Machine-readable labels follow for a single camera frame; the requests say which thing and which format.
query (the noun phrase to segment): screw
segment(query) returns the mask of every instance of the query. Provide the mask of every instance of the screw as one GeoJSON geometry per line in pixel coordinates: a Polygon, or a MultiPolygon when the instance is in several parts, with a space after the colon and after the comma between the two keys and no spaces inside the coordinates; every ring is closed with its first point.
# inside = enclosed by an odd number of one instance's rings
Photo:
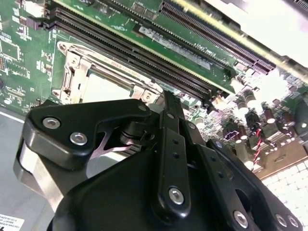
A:
{"type": "Polygon", "coordinates": [[[244,229],[248,228],[248,221],[247,221],[247,218],[244,216],[243,213],[235,210],[233,212],[233,216],[234,216],[236,222],[239,223],[240,226],[242,226],[244,229]]]}
{"type": "Polygon", "coordinates": [[[61,125],[61,123],[56,118],[47,117],[43,119],[43,125],[49,129],[57,129],[61,125]]]}
{"type": "Polygon", "coordinates": [[[71,140],[72,143],[79,146],[85,145],[88,142],[86,135],[81,132],[72,133],[69,139],[71,140]]]}
{"type": "Polygon", "coordinates": [[[169,116],[171,119],[174,119],[174,116],[170,113],[167,113],[167,116],[169,116]]]}
{"type": "Polygon", "coordinates": [[[285,219],[283,219],[281,215],[276,214],[275,217],[278,220],[279,224],[281,224],[284,227],[287,227],[287,222],[285,221],[285,219]]]}
{"type": "Polygon", "coordinates": [[[222,144],[219,141],[215,141],[215,144],[218,148],[222,148],[222,144]]]}
{"type": "Polygon", "coordinates": [[[191,128],[191,129],[195,129],[196,126],[193,124],[193,123],[188,123],[188,126],[191,128]]]}
{"type": "Polygon", "coordinates": [[[139,107],[140,110],[142,110],[144,112],[146,111],[146,108],[143,105],[139,105],[138,107],[139,107]]]}
{"type": "Polygon", "coordinates": [[[288,218],[289,218],[289,221],[291,222],[291,224],[298,228],[299,225],[298,225],[297,221],[290,215],[288,215],[288,218]]]}
{"type": "Polygon", "coordinates": [[[169,197],[173,201],[173,203],[177,205],[181,205],[184,203],[184,196],[182,192],[177,188],[169,189],[169,197]]]}

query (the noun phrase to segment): white label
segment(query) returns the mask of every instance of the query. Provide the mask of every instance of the white label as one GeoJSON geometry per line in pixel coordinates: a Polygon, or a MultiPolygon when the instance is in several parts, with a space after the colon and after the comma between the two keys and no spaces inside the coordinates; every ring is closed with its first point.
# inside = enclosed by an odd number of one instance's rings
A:
{"type": "Polygon", "coordinates": [[[24,221],[24,219],[14,218],[0,214],[0,230],[19,231],[24,221]]]}

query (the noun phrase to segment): green circuit board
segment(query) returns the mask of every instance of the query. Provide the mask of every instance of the green circuit board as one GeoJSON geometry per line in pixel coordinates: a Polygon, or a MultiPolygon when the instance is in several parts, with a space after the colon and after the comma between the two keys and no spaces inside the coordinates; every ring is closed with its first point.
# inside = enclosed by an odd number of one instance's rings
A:
{"type": "MultiPolygon", "coordinates": [[[[3,84],[0,105],[25,115],[46,99],[60,103],[52,94],[53,89],[61,88],[64,78],[65,56],[57,49],[57,42],[71,42],[95,49],[59,30],[34,30],[25,26],[22,21],[30,14],[25,11],[24,5],[13,0],[5,0],[4,3],[0,10],[0,87],[3,84]]],[[[160,85],[176,91],[162,82],[160,85]]],[[[194,99],[186,101],[187,104],[193,102],[194,99]]]]}
{"type": "MultiPolygon", "coordinates": [[[[188,71],[194,76],[217,86],[226,92],[234,93],[233,88],[230,86],[230,77],[226,75],[226,71],[219,65],[205,60],[200,64],[202,59],[198,54],[186,51],[185,48],[181,47],[175,41],[149,30],[131,19],[129,16],[121,14],[120,12],[108,7],[103,11],[101,6],[100,8],[88,7],[89,2],[84,0],[55,0],[55,2],[114,32],[126,40],[145,48],[151,53],[183,70],[188,71]]],[[[211,57],[211,59],[226,66],[233,66],[233,64],[236,63],[235,58],[226,54],[210,42],[201,39],[198,35],[181,28],[177,23],[174,23],[167,18],[161,18],[161,21],[165,22],[170,28],[177,28],[181,35],[185,35],[185,43],[189,44],[192,48],[202,51],[205,57],[211,57]]]]}

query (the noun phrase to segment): black plastic part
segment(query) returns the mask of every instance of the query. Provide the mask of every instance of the black plastic part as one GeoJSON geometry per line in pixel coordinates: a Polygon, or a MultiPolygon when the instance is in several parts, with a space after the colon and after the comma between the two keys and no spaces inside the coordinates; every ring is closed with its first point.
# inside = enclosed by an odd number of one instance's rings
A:
{"type": "Polygon", "coordinates": [[[248,220],[248,231],[258,231],[259,228],[246,213],[235,188],[230,181],[224,165],[219,161],[219,155],[214,150],[205,146],[199,131],[182,122],[182,133],[186,140],[186,147],[191,158],[196,163],[198,171],[207,184],[207,192],[212,203],[212,212],[220,223],[218,230],[240,230],[242,227],[234,219],[234,211],[240,211],[248,220]]]}
{"type": "Polygon", "coordinates": [[[150,109],[138,100],[37,107],[25,119],[23,137],[33,152],[63,168],[78,169],[87,163],[96,149],[98,133],[110,134],[125,121],[142,120],[150,114],[150,109]],[[57,118],[61,126],[57,129],[44,127],[42,121],[46,117],[57,118]],[[83,146],[73,144],[70,141],[73,132],[85,134],[87,143],[83,146]]]}
{"type": "Polygon", "coordinates": [[[226,141],[232,140],[236,135],[239,134],[237,124],[233,120],[230,120],[223,127],[222,134],[223,134],[224,140],[226,140],[226,141]]]}
{"type": "Polygon", "coordinates": [[[151,121],[150,110],[140,101],[122,100],[38,107],[28,114],[21,143],[27,141],[38,154],[64,195],[49,229],[241,231],[234,217],[240,211],[248,231],[302,231],[295,216],[229,148],[219,140],[205,145],[197,127],[183,119],[179,98],[170,92],[164,97],[165,110],[151,122],[159,127],[155,144],[88,180],[85,164],[97,146],[96,134],[107,134],[99,147],[104,153],[119,145],[119,131],[132,120],[151,121]],[[47,116],[59,119],[61,126],[43,127],[47,116]],[[72,145],[69,134],[75,131],[86,134],[88,143],[72,145]],[[170,198],[171,187],[182,192],[182,203],[170,198]],[[287,227],[278,223],[276,214],[287,227]]]}
{"type": "Polygon", "coordinates": [[[234,174],[233,185],[237,191],[245,194],[240,196],[242,204],[249,208],[254,222],[262,231],[296,231],[302,230],[301,222],[295,218],[291,211],[234,155],[226,146],[217,146],[216,139],[209,140],[206,145],[216,151],[221,162],[234,174]],[[281,215],[287,222],[287,228],[280,225],[275,215],[281,215]],[[296,228],[290,223],[291,215],[299,224],[296,228]]]}
{"type": "Polygon", "coordinates": [[[189,215],[191,197],[188,182],[185,139],[179,134],[179,118],[184,117],[180,99],[164,92],[165,110],[161,112],[157,134],[157,154],[153,186],[152,207],[156,215],[167,224],[189,215]],[[171,201],[170,188],[178,189],[184,197],[182,204],[171,201]]]}
{"type": "Polygon", "coordinates": [[[213,231],[219,222],[209,207],[206,184],[188,168],[192,208],[174,225],[151,210],[155,153],[134,154],[71,190],[53,219],[53,231],[213,231]]]}

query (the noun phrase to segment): red wire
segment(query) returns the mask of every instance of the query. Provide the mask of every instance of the red wire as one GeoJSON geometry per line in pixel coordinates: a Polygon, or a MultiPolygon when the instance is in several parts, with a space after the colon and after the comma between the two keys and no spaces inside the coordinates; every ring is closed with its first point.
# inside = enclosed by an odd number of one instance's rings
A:
{"type": "Polygon", "coordinates": [[[255,153],[255,157],[254,157],[254,162],[253,162],[253,166],[252,166],[252,169],[251,171],[254,170],[256,164],[258,163],[258,156],[261,152],[261,143],[262,143],[262,139],[261,139],[261,129],[258,129],[256,131],[256,136],[258,137],[258,141],[257,141],[257,150],[256,150],[256,153],[255,153]]]}

